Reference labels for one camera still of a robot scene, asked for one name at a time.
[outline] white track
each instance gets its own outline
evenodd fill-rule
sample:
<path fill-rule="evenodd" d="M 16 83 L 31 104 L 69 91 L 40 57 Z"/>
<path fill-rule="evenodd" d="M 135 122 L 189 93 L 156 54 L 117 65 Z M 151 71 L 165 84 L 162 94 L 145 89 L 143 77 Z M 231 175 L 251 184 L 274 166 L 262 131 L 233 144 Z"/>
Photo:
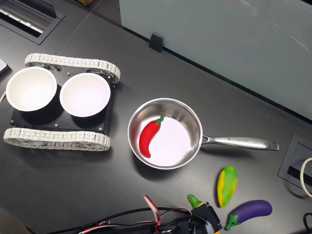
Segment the white track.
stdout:
<path fill-rule="evenodd" d="M 30 54 L 25 60 L 26 67 L 40 66 L 61 71 L 61 66 L 86 68 L 100 74 L 110 75 L 114 84 L 120 80 L 120 70 L 114 64 L 87 58 L 72 58 L 47 54 Z M 108 136 L 95 132 L 57 132 L 26 128 L 9 128 L 5 131 L 4 141 L 32 149 L 106 151 L 110 148 Z"/>

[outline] stainless steel saucepan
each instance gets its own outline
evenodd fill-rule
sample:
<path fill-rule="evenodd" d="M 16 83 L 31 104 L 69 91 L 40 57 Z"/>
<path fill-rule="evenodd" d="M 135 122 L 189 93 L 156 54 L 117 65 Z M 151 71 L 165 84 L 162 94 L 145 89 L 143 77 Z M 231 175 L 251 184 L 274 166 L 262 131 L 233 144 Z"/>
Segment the stainless steel saucepan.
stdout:
<path fill-rule="evenodd" d="M 139 137 L 143 128 L 161 115 L 160 130 L 152 139 L 150 158 L 139 150 Z M 154 99 L 141 105 L 132 115 L 128 127 L 128 140 L 134 154 L 145 164 L 157 169 L 175 169 L 190 162 L 201 145 L 222 144 L 254 150 L 278 150 L 278 144 L 251 137 L 204 136 L 195 112 L 181 101 L 170 98 Z"/>

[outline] table surface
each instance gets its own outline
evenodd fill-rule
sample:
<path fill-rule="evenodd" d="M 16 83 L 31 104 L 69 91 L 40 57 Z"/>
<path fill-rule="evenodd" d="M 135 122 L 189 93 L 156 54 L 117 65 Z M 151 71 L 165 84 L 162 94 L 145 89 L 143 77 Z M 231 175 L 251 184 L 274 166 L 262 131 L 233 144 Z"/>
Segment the table surface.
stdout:
<path fill-rule="evenodd" d="M 0 93 L 29 53 L 110 61 L 121 70 L 109 134 L 112 147 L 106 152 L 32 150 L 0 141 L 1 207 L 44 233 L 146 207 L 144 195 L 158 206 L 190 207 L 186 197 L 192 193 L 210 202 L 223 226 L 236 206 L 264 199 L 273 213 L 233 227 L 231 233 L 304 233 L 302 216 L 311 212 L 312 200 L 277 173 L 292 134 L 312 141 L 311 125 L 168 53 L 153 51 L 107 20 L 111 1 L 97 0 L 87 8 L 71 0 L 50 1 L 66 17 L 41 45 L 0 26 L 0 58 L 11 67 L 0 77 Z M 132 153 L 127 127 L 133 112 L 154 98 L 189 105 L 208 136 L 263 138 L 278 142 L 280 150 L 205 145 L 180 169 L 150 169 Z M 3 101 L 1 133 L 10 128 L 12 112 Z M 228 206 L 218 208 L 216 182 L 226 165 L 236 167 L 238 183 Z M 147 212 L 121 220 L 151 218 Z"/>

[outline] red chili pepper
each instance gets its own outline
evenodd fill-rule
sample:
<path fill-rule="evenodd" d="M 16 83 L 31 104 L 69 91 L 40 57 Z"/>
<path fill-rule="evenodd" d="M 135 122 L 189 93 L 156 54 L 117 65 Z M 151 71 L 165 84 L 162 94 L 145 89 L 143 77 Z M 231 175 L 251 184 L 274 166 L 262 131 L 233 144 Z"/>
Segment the red chili pepper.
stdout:
<path fill-rule="evenodd" d="M 165 118 L 165 116 L 160 116 L 159 119 L 156 119 L 156 120 L 149 122 L 141 132 L 138 145 L 140 148 L 140 152 L 145 157 L 148 157 L 148 158 L 151 157 L 151 154 L 150 154 L 150 151 L 148 148 L 150 146 L 152 138 L 155 136 L 155 134 L 160 129 L 160 124 L 164 118 Z"/>

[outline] yellow-green pepper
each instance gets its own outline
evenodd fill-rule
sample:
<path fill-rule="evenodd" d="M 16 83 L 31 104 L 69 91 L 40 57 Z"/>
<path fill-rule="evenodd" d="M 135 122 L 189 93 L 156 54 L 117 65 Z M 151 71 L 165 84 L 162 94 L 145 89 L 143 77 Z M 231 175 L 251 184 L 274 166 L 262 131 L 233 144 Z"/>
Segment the yellow-green pepper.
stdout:
<path fill-rule="evenodd" d="M 220 207 L 225 207 L 231 200 L 237 184 L 236 170 L 232 166 L 226 166 L 220 173 L 217 193 Z"/>

